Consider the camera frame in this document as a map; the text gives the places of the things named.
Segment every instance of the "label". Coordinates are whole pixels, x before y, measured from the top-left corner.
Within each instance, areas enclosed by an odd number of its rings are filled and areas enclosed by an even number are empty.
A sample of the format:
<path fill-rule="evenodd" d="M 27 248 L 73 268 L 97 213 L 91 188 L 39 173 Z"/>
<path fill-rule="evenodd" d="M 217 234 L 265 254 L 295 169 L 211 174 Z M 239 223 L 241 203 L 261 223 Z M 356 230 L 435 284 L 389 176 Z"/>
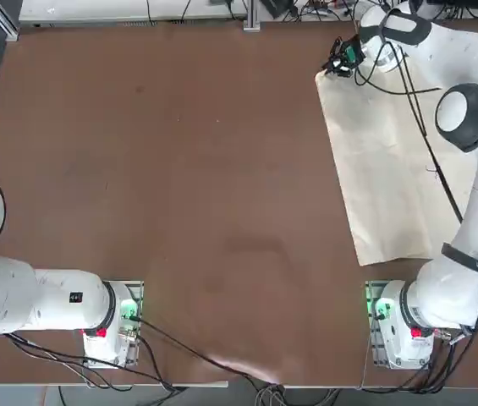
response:
<path fill-rule="evenodd" d="M 69 303 L 82 303 L 83 293 L 82 292 L 71 292 L 69 294 Z"/>

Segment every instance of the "metal bracket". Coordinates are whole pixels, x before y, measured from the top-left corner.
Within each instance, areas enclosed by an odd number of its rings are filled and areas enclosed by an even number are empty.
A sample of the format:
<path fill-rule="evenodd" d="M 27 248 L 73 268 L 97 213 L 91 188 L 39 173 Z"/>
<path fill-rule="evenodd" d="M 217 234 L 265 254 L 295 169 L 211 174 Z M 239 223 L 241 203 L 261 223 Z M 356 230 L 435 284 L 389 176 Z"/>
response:
<path fill-rule="evenodd" d="M 7 41 L 17 41 L 19 39 L 19 27 L 8 16 L 2 4 L 0 4 L 0 28 L 5 32 Z"/>
<path fill-rule="evenodd" d="M 248 14 L 244 22 L 245 32 L 259 32 L 261 26 L 259 24 L 259 0 L 248 0 Z"/>
<path fill-rule="evenodd" d="M 370 346 L 374 365 L 389 367 L 389 358 L 385 350 L 382 331 L 377 320 L 373 318 L 373 305 L 382 296 L 387 281 L 367 281 L 365 283 L 366 305 L 368 307 L 368 324 L 370 326 Z"/>
<path fill-rule="evenodd" d="M 145 290 L 145 284 L 143 281 L 109 281 L 109 282 L 116 282 L 116 283 L 122 283 L 125 285 L 125 287 L 129 290 L 129 293 L 131 294 L 131 298 L 135 302 L 135 308 L 136 310 L 132 311 L 132 314 L 134 311 L 136 311 L 136 316 L 142 317 L 142 309 L 143 309 L 143 296 L 144 296 L 144 290 Z M 120 304 L 121 309 L 120 313 L 123 313 L 127 309 L 124 309 L 123 306 L 124 304 Z M 139 358 L 139 345 L 136 341 L 137 334 L 140 331 L 140 323 L 138 321 L 131 321 L 129 319 L 122 319 L 120 321 L 120 327 L 118 329 L 119 335 L 124 337 L 128 342 L 129 345 L 127 348 L 124 348 L 124 357 L 125 357 L 125 366 L 134 366 L 137 365 L 137 360 Z M 109 368 L 108 365 L 103 365 L 97 362 L 92 362 L 92 361 L 85 361 L 84 365 L 90 367 L 90 368 Z"/>

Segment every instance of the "black cable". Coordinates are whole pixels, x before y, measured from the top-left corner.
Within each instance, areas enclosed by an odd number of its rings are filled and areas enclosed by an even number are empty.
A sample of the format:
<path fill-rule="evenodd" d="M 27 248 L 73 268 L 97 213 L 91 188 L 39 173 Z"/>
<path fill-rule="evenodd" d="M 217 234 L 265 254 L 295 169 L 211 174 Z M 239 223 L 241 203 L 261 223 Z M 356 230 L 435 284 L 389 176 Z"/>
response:
<path fill-rule="evenodd" d="M 207 357 L 206 355 L 204 354 L 201 354 L 199 353 L 198 351 L 195 351 L 194 349 L 192 349 L 191 347 L 187 346 L 186 344 L 180 342 L 178 339 L 176 339 L 175 337 L 171 336 L 170 334 L 166 333 L 165 331 L 163 331 L 161 328 L 159 328 L 158 326 L 154 326 L 152 323 L 150 323 L 149 321 L 146 321 L 146 320 L 143 320 L 141 319 L 140 317 L 137 317 L 135 315 L 131 315 L 129 317 L 130 320 L 132 321 L 137 321 L 141 324 L 144 324 L 145 326 L 148 326 L 149 328 L 151 328 L 152 330 L 154 330 L 155 332 L 158 332 L 159 334 L 163 335 L 165 338 L 169 339 L 170 341 L 172 341 L 173 343 L 177 344 L 179 347 L 185 349 L 186 351 L 188 351 L 189 353 L 195 355 L 197 358 L 200 358 L 200 359 L 203 359 L 205 362 L 208 362 L 209 364 L 211 365 L 214 365 L 216 366 L 217 368 L 221 369 L 221 370 L 225 370 L 227 372 L 231 372 L 235 375 L 238 375 L 238 376 L 242 376 L 246 381 L 248 381 L 251 386 L 254 387 L 255 391 L 256 392 L 259 392 L 259 389 L 257 388 L 257 385 L 254 383 L 253 379 L 252 379 L 252 376 L 246 374 L 245 372 L 241 371 L 241 370 L 235 370 L 234 368 L 231 368 L 229 366 L 226 366 L 226 365 L 223 365 L 223 364 L 220 364 L 219 362 L 215 361 L 214 359 L 211 359 L 209 357 Z"/>
<path fill-rule="evenodd" d="M 229 10 L 229 14 L 231 14 L 231 18 L 232 18 L 233 20 L 236 20 L 235 14 L 233 14 L 233 10 L 231 9 L 231 1 L 232 1 L 232 0 L 225 0 L 225 3 L 226 3 L 227 6 L 228 6 L 228 10 Z"/>
<path fill-rule="evenodd" d="M 337 389 L 336 395 L 334 395 L 334 398 L 332 398 L 331 404 L 328 404 L 327 406 L 334 406 L 337 402 L 338 397 L 340 396 L 340 393 L 342 393 L 342 389 Z"/>
<path fill-rule="evenodd" d="M 169 382 L 163 379 L 162 373 L 160 372 L 160 369 L 157 366 L 156 355 L 154 355 L 154 351 L 152 351 L 152 347 L 150 346 L 150 344 L 142 336 L 137 336 L 137 338 L 139 339 L 139 341 L 141 341 L 141 343 L 145 346 L 146 350 L 148 351 L 148 354 L 151 357 L 152 365 L 154 366 L 154 372 L 156 372 L 156 376 L 161 382 L 165 382 L 165 383 L 162 383 L 163 388 L 168 392 L 175 392 L 175 388 L 173 387 L 173 385 L 171 385 Z"/>
<path fill-rule="evenodd" d="M 174 398 L 175 396 L 178 396 L 181 393 L 184 393 L 187 389 L 188 388 L 186 387 L 182 392 L 168 393 L 163 398 L 159 398 L 159 399 L 156 399 L 156 400 L 151 400 L 149 403 L 142 403 L 142 404 L 138 404 L 137 406 L 161 406 L 164 402 L 168 401 L 169 399 Z"/>
<path fill-rule="evenodd" d="M 394 45 L 392 42 L 388 41 L 387 42 L 389 46 L 391 47 L 391 50 L 393 51 L 395 57 L 398 57 L 398 54 L 396 53 L 396 50 L 394 48 Z M 409 78 L 409 84 L 412 89 L 412 92 L 415 92 L 415 87 L 413 85 L 413 80 L 411 79 L 411 75 L 409 74 L 408 70 L 408 63 L 406 62 L 406 58 L 403 57 L 404 67 L 406 68 L 406 73 Z M 408 103 L 409 107 L 411 108 L 412 113 L 414 114 L 415 121 L 417 122 L 417 125 L 420 127 L 420 132 L 423 136 L 423 140 L 425 141 L 426 149 L 429 152 L 429 155 L 431 156 L 432 163 L 434 164 L 434 168 L 436 169 L 436 172 L 438 174 L 438 177 L 440 179 L 440 182 L 442 183 L 443 191 L 445 192 L 445 195 L 448 197 L 449 204 L 453 208 L 453 211 L 455 213 L 455 216 L 459 220 L 459 222 L 462 222 L 462 214 L 460 213 L 459 206 L 457 205 L 456 200 L 454 199 L 453 193 L 451 192 L 451 188 L 449 188 L 449 183 L 445 178 L 445 175 L 443 173 L 442 168 L 440 167 L 440 164 L 438 163 L 438 160 L 436 158 L 436 155 L 434 154 L 434 151 L 432 150 L 431 143 L 429 142 L 426 134 L 426 127 L 425 127 L 425 122 L 423 120 L 423 114 L 420 110 L 420 105 L 419 105 L 419 99 L 417 98 L 417 95 L 415 93 L 410 93 L 408 86 L 406 84 L 406 79 L 404 77 L 404 72 L 402 70 L 402 66 L 400 66 L 400 63 L 397 63 L 398 71 L 400 72 L 400 76 L 403 81 L 404 85 L 404 91 L 407 93 L 407 98 L 408 98 Z M 414 97 L 415 99 L 415 104 L 417 105 L 417 111 L 414 109 L 413 102 L 411 100 L 411 97 Z"/>
<path fill-rule="evenodd" d="M 374 390 L 374 389 L 365 389 L 362 388 L 361 391 L 363 392 L 368 392 L 368 393 L 377 393 L 377 394 L 385 394 L 385 393 L 395 393 L 395 392 L 400 392 L 403 389 L 405 389 L 419 374 L 425 370 L 425 368 L 428 366 L 428 362 L 426 362 L 424 365 L 422 365 L 410 378 L 408 378 L 406 381 L 398 385 L 397 387 L 392 387 L 390 389 L 385 389 L 385 390 Z"/>
<path fill-rule="evenodd" d="M 35 344 L 32 344 L 32 343 L 24 343 L 20 340 L 17 340 L 16 338 L 12 337 L 10 334 L 4 334 L 6 337 L 10 337 L 11 339 L 13 339 L 14 341 L 24 345 L 25 347 L 29 347 L 29 348 L 33 348 L 33 349 L 37 349 L 37 350 L 40 350 L 40 351 L 43 351 L 43 352 L 46 352 L 46 353 L 50 353 L 52 355 L 55 355 L 59 358 L 71 358 L 71 359 L 80 359 L 82 361 L 92 361 L 92 362 L 96 362 L 98 364 L 104 364 L 104 365 L 108 365 L 108 366 L 112 366 L 113 368 L 116 368 L 118 370 L 125 370 L 127 372 L 130 372 L 132 374 L 136 374 L 136 375 L 139 375 L 139 376 L 144 376 L 144 377 L 147 377 L 147 378 L 151 378 L 152 380 L 154 381 L 157 381 L 159 383 L 162 383 L 160 382 L 160 380 L 156 377 L 156 376 L 153 376 L 151 374 L 147 374 L 146 372 L 141 372 L 139 370 L 132 370 L 131 368 L 128 368 L 127 366 L 121 366 L 121 365 L 116 365 L 112 362 L 107 362 L 103 359 L 96 359 L 96 358 L 92 358 L 92 357 L 86 357 L 84 355 L 71 355 L 71 354 L 64 354 L 64 353 L 61 353 L 61 352 L 58 352 L 58 351 L 55 351 L 53 349 L 50 349 L 50 348 L 46 348 L 46 347 L 43 347 L 41 345 L 35 345 Z"/>
<path fill-rule="evenodd" d="M 349 19 L 352 19 L 352 11 L 348 5 L 348 2 L 346 2 L 346 0 L 342 0 L 342 3 L 343 3 L 343 6 L 346 8 L 344 15 L 348 15 Z"/>
<path fill-rule="evenodd" d="M 280 389 L 280 387 L 277 387 L 276 390 L 278 391 L 278 393 L 280 393 L 280 396 L 282 397 L 282 400 L 283 402 L 285 403 L 286 406 L 323 406 L 325 404 L 325 402 L 334 394 L 334 399 L 333 401 L 331 402 L 331 404 L 327 405 L 327 406 L 333 406 L 334 405 L 334 402 L 336 401 L 335 399 L 338 397 L 338 395 L 340 394 L 340 389 L 336 389 L 336 391 L 334 392 L 332 389 L 327 389 L 327 392 L 323 395 L 323 397 L 320 399 L 320 400 L 317 400 L 315 402 L 312 402 L 312 403 L 308 403 L 308 404 L 304 404 L 304 403 L 290 403 L 284 396 L 283 394 L 283 391 Z"/>
<path fill-rule="evenodd" d="M 441 89 L 439 87 L 432 87 L 430 89 L 423 89 L 423 90 L 420 90 L 420 91 L 413 91 L 413 92 L 400 92 L 400 91 L 388 91 L 386 89 L 383 89 L 382 87 L 372 83 L 371 81 L 371 77 L 372 75 L 374 74 L 374 70 L 376 69 L 376 66 L 377 66 L 377 62 L 378 60 L 380 59 L 380 56 L 382 55 L 382 51 L 383 51 L 383 48 L 387 45 L 387 43 L 383 44 L 381 47 L 380 47 L 380 51 L 377 53 L 376 55 L 376 59 L 374 59 L 374 64 L 372 65 L 372 68 L 371 68 L 371 71 L 368 73 L 368 77 L 365 77 L 362 72 L 360 71 L 359 67 L 357 67 L 355 69 L 355 72 L 354 72 L 354 80 L 355 80 L 355 84 L 358 85 L 358 86 L 364 86 L 366 84 L 372 86 L 374 89 L 377 89 L 379 91 L 382 91 L 383 93 L 387 93 L 389 95 L 395 95 L 395 96 L 407 96 L 409 94 L 421 94 L 421 93 L 430 93 L 432 91 L 440 91 Z M 357 80 L 357 75 L 359 75 L 362 79 L 363 79 L 363 82 L 360 83 L 358 80 Z"/>
<path fill-rule="evenodd" d="M 58 385 L 58 395 L 60 395 L 60 402 L 62 402 L 62 406 L 68 406 L 63 398 L 62 387 L 60 385 Z"/>
<path fill-rule="evenodd" d="M 321 16 L 320 16 L 320 13 L 319 13 L 319 11 L 317 11 L 317 5 L 316 5 L 316 2 L 313 2 L 312 4 L 314 5 L 314 9 L 315 9 L 315 11 L 316 11 L 317 18 L 318 18 L 318 19 L 321 21 Z"/>
<path fill-rule="evenodd" d="M 184 21 L 184 16 L 186 15 L 186 11 L 188 11 L 188 7 L 190 6 L 191 0 L 188 0 L 186 3 L 186 7 L 184 7 L 184 11 L 182 12 L 182 17 L 180 17 L 180 22 Z"/>
<path fill-rule="evenodd" d="M 365 76 L 363 76 L 363 74 L 359 71 L 359 69 L 356 69 L 355 70 L 355 73 L 358 74 L 363 80 L 365 80 Z M 393 96 L 406 96 L 408 93 L 405 93 L 403 91 L 388 91 L 387 89 L 383 89 L 382 87 L 376 85 L 375 83 L 373 83 L 371 80 L 365 80 L 365 83 L 362 83 L 360 84 L 359 81 L 357 80 L 357 76 L 354 77 L 355 78 L 355 84 L 358 85 L 358 86 L 363 86 L 365 84 L 368 84 L 370 86 L 372 86 L 374 89 L 377 89 L 379 91 L 382 91 L 383 93 L 387 93 L 388 95 L 393 95 Z M 440 91 L 441 89 L 439 87 L 432 87 L 431 89 L 423 89 L 423 90 L 420 90 L 420 91 L 415 91 L 415 94 L 416 95 L 420 95 L 422 93 L 430 93 L 432 91 Z"/>
<path fill-rule="evenodd" d="M 294 1 L 293 7 L 295 6 L 295 4 L 297 4 L 298 1 L 299 0 Z M 286 15 L 283 16 L 282 22 L 285 22 L 286 18 L 291 14 L 291 10 L 293 9 L 293 7 L 288 8 L 288 12 L 286 13 Z"/>
<path fill-rule="evenodd" d="M 438 14 L 436 14 L 434 17 L 432 17 L 432 20 L 435 20 L 437 19 L 438 17 L 440 17 L 440 15 L 442 15 L 442 13 L 448 9 L 448 5 L 447 4 L 443 4 L 443 7 L 442 9 L 440 10 L 440 12 Z"/>
<path fill-rule="evenodd" d="M 82 365 L 79 362 L 68 361 L 66 359 L 60 359 L 59 357 L 56 357 L 56 359 L 54 359 L 54 358 L 48 357 L 46 355 L 35 354 L 35 353 L 32 353 L 31 351 L 28 351 L 26 348 L 23 348 L 22 347 L 23 344 L 17 343 L 14 340 L 12 340 L 11 338 L 9 340 L 11 341 L 11 344 L 13 344 L 15 347 L 20 349 L 23 353 L 29 355 L 31 358 L 43 359 L 45 361 L 50 361 L 50 362 L 54 362 L 54 363 L 58 363 L 58 364 L 62 364 L 62 365 L 70 365 L 70 366 L 73 365 L 73 366 L 76 366 L 76 367 L 81 368 L 83 370 L 88 370 L 92 374 L 96 375 L 99 379 L 101 379 L 106 386 L 95 383 L 91 378 L 89 378 L 87 375 L 85 375 L 84 373 L 82 373 L 78 370 L 76 370 L 75 372 L 80 377 L 82 377 L 85 381 L 90 383 L 93 387 L 96 387 L 98 389 L 113 389 L 116 392 L 129 392 L 132 389 L 132 387 L 128 387 L 128 388 L 115 387 L 111 382 L 109 382 L 107 379 L 105 379 L 105 377 L 102 374 L 100 374 L 98 371 L 93 370 L 92 368 L 90 368 L 86 365 Z"/>
<path fill-rule="evenodd" d="M 151 4 L 150 4 L 150 0 L 146 0 L 146 12 L 148 13 L 148 22 L 151 26 L 154 25 L 154 22 L 152 21 L 152 17 L 151 17 Z"/>

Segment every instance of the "brown table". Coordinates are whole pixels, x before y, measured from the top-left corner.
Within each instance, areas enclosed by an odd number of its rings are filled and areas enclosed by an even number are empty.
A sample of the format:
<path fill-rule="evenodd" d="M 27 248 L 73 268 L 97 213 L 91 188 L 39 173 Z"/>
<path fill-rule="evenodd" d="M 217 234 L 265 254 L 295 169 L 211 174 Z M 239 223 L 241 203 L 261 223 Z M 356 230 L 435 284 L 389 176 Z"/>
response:
<path fill-rule="evenodd" d="M 143 279 L 145 318 L 260 378 L 359 385 L 365 280 L 410 279 L 419 262 L 355 258 L 314 83 L 336 36 L 352 33 L 344 23 L 23 33 L 0 71 L 0 255 Z M 229 378 L 143 334 L 169 380 Z M 77 332 L 29 337 L 81 351 Z M 369 365 L 368 385 L 403 380 Z M 145 355 L 139 368 L 152 371 Z M 0 382 L 78 381 L 0 337 Z M 478 387 L 478 340 L 450 384 Z"/>

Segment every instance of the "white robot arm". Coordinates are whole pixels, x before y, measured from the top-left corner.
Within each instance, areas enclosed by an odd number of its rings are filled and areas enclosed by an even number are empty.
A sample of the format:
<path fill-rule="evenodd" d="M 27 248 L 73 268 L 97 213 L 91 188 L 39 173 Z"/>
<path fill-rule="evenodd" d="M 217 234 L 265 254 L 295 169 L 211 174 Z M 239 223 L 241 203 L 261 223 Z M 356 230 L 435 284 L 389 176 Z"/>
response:
<path fill-rule="evenodd" d="M 4 223 L 0 190 L 0 233 Z M 87 357 L 125 366 L 135 359 L 131 344 L 138 327 L 127 317 L 138 312 L 124 283 L 103 282 L 79 270 L 33 269 L 0 257 L 0 334 L 82 329 Z"/>
<path fill-rule="evenodd" d="M 408 4 L 401 3 L 393 10 L 369 9 L 360 21 L 359 36 L 363 53 L 380 70 L 397 67 L 404 52 L 432 85 L 445 91 L 435 112 L 437 130 L 464 153 L 474 153 L 478 161 L 478 34 L 410 15 Z M 431 354 L 435 328 L 475 325 L 478 166 L 454 240 L 420 269 L 413 283 L 391 281 L 376 308 L 391 368 L 420 368 Z"/>

